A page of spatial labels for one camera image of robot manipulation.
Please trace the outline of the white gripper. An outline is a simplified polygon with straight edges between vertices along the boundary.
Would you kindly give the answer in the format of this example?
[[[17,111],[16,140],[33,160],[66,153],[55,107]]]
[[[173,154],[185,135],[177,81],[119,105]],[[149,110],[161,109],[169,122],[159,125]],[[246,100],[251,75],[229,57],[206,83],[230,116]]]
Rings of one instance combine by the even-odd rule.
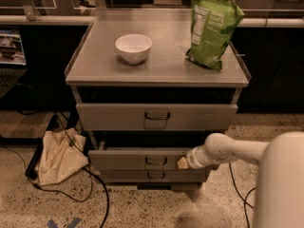
[[[187,169],[189,166],[193,169],[201,169],[215,163],[215,159],[211,158],[204,145],[197,146],[188,151],[185,157],[181,157],[177,161],[177,167],[181,170]]]

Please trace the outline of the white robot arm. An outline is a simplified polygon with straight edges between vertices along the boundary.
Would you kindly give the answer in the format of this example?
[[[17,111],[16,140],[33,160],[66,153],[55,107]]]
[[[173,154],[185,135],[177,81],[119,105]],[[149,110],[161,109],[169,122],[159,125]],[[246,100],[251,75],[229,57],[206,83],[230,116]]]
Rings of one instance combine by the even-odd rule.
[[[177,167],[201,169],[236,160],[258,166],[253,228],[304,228],[304,133],[283,133],[269,142],[213,133]]]

